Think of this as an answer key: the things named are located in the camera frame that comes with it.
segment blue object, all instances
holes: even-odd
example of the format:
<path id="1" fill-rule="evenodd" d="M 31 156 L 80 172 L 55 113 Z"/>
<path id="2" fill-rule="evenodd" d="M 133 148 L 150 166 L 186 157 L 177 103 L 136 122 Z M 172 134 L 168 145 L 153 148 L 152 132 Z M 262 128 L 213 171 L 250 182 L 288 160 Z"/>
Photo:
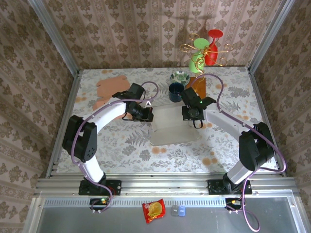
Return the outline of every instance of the blue object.
<path id="1" fill-rule="evenodd" d="M 181 83 L 172 83 L 169 86 L 169 97 L 170 100 L 174 103 L 181 101 L 180 93 L 185 90 L 185 87 Z"/>
<path id="2" fill-rule="evenodd" d="M 186 215 L 186 208 L 185 208 L 184 205 L 180 205 L 178 207 L 178 215 L 181 216 L 181 217 Z"/>

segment gray object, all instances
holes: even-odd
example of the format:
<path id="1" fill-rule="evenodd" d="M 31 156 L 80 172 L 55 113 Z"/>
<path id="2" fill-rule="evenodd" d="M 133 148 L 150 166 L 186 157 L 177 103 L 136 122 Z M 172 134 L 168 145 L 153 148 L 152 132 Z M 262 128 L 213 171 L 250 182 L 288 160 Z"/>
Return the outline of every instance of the gray object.
<path id="1" fill-rule="evenodd" d="M 172 216 L 178 216 L 178 205 L 173 205 L 171 208 Z"/>

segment floral wallpaper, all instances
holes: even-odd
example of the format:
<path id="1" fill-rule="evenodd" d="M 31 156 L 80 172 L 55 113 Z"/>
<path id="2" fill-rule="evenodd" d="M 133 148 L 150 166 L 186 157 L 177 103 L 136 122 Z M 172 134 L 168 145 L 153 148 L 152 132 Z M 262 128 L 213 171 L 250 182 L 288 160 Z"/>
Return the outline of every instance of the floral wallpaper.
<path id="1" fill-rule="evenodd" d="M 21 232 L 73 77 L 27 1 L 0 1 L 0 232 Z"/>
<path id="2" fill-rule="evenodd" d="M 224 32 L 228 66 L 252 59 L 280 0 L 44 0 L 79 69 L 182 67 L 188 35 Z"/>
<path id="3" fill-rule="evenodd" d="M 277 144 L 311 219 L 311 1 L 296 1 L 255 72 Z"/>

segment gold wire decoration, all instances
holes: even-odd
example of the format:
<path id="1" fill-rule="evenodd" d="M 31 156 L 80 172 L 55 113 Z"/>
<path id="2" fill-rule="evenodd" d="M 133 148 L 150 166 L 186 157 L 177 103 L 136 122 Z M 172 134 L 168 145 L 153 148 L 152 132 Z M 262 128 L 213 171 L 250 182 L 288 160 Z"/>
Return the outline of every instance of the gold wire decoration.
<path id="1" fill-rule="evenodd" d="M 195 39 L 200 38 L 200 36 L 196 33 L 191 33 L 189 34 L 189 39 L 191 41 L 194 41 Z M 225 51 L 208 51 L 210 49 L 209 45 L 205 46 L 204 49 L 199 49 L 197 47 L 195 47 L 194 45 L 190 45 L 190 44 L 182 44 L 180 45 L 179 49 L 182 52 L 186 52 L 186 53 L 190 53 L 191 50 L 198 50 L 203 54 L 203 57 L 201 58 L 197 58 L 196 60 L 194 60 L 194 55 L 191 57 L 191 60 L 195 63 L 195 67 L 196 69 L 199 71 L 199 73 L 196 74 L 196 77 L 198 77 L 199 75 L 204 74 L 204 70 L 202 70 L 200 67 L 205 63 L 205 57 L 208 56 L 213 62 L 215 62 L 217 65 L 219 66 L 225 66 L 227 64 L 227 60 L 224 57 L 221 57 L 219 59 L 219 63 L 217 63 L 214 59 L 212 59 L 210 57 L 210 53 L 224 53 L 224 52 L 231 52 L 233 51 L 233 46 L 231 44 L 224 44 L 224 48 L 226 49 Z M 201 80 L 198 82 L 198 84 L 196 85 L 196 88 L 194 89 L 194 91 L 196 92 L 197 87 L 199 86 L 200 82 L 204 80 L 205 77 L 202 77 Z"/>

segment aluminum frame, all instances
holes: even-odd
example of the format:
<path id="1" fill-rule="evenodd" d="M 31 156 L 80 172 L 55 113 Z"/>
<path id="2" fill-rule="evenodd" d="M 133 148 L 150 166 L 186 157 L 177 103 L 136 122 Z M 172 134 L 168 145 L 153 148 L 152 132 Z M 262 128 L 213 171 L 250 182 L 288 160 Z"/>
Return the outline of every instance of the aluminum frame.
<path id="1" fill-rule="evenodd" d="M 70 94 L 69 94 L 69 97 L 67 100 L 67 104 L 65 107 L 65 111 L 64 111 L 62 121 L 61 121 L 60 126 L 59 126 L 59 130 L 57 133 L 56 141 L 55 141 L 55 144 L 53 147 L 53 151 L 51 154 L 51 158 L 50 158 L 50 162 L 49 162 L 49 166 L 48 166 L 45 178 L 48 178 L 51 175 L 54 163 L 59 160 L 59 157 L 60 157 L 60 154 L 62 151 L 63 138 L 65 136 L 65 132 L 66 132 L 66 128 L 67 128 L 69 118 L 71 117 L 71 113 L 72 113 L 73 106 L 74 106 L 74 100 L 76 99 L 76 96 L 77 96 L 77 93 L 79 90 L 82 75 L 83 75 L 83 70 L 80 71 L 79 74 L 77 74 L 76 78 L 73 80 L 71 90 L 70 90 Z"/>
<path id="2" fill-rule="evenodd" d="M 262 115 L 262 119 L 267 124 L 267 126 L 269 128 L 269 131 L 271 133 L 271 137 L 272 137 L 274 145 L 277 145 L 276 144 L 276 138 L 274 137 L 274 134 L 273 134 L 273 131 L 272 131 L 272 127 L 271 127 L 271 124 L 270 124 L 270 121 L 269 121 L 266 109 L 264 107 L 264 104 L 263 104 L 263 101 L 262 101 L 262 98 L 261 98 L 261 95 L 260 95 L 260 91 L 259 91 L 256 79 L 255 79 L 255 76 L 254 76 L 254 73 L 251 70 L 249 70 L 248 74 L 249 74 L 249 78 L 250 78 L 252 86 L 253 86 L 253 90 L 254 90 L 254 93 L 255 93 L 255 96 L 256 96 L 256 100 L 257 100 L 257 103 L 258 103 L 258 107 L 259 107 L 260 113 Z M 275 159 L 276 159 L 276 163 L 278 165 L 282 164 L 282 161 L 281 161 L 279 155 L 275 155 Z"/>
<path id="3" fill-rule="evenodd" d="M 35 197 L 30 206 L 24 232 L 36 232 L 42 208 L 46 198 L 80 199 L 78 195 L 82 174 L 55 175 L 49 179 L 39 179 Z M 122 193 L 119 199 L 132 198 L 201 198 L 208 200 L 215 197 L 239 197 L 238 195 L 208 195 L 207 180 L 221 179 L 222 174 L 133 174 L 108 175 L 108 179 L 122 180 Z M 297 230 L 310 232 L 311 227 L 306 211 L 302 205 L 299 191 L 292 177 L 279 174 L 256 174 L 250 179 L 253 194 L 247 198 L 287 197 Z"/>
<path id="4" fill-rule="evenodd" d="M 276 11 L 275 17 L 272 19 L 258 49 L 256 50 L 248 68 L 252 73 L 258 68 L 261 60 L 269 49 L 272 41 L 274 40 L 278 30 L 284 22 L 287 14 L 291 10 L 295 0 L 283 0 Z"/>
<path id="5" fill-rule="evenodd" d="M 75 63 L 75 60 L 67 47 L 65 41 L 63 40 L 61 34 L 59 33 L 57 27 L 55 26 L 53 19 L 50 16 L 49 11 L 46 9 L 44 5 L 45 1 L 42 0 L 29 0 L 30 5 L 34 9 L 35 13 L 37 14 L 39 20 L 42 22 L 42 25 L 46 32 L 49 34 L 52 42 L 55 44 L 58 52 L 64 59 L 68 69 L 75 77 L 78 72 L 79 68 L 78 65 Z"/>

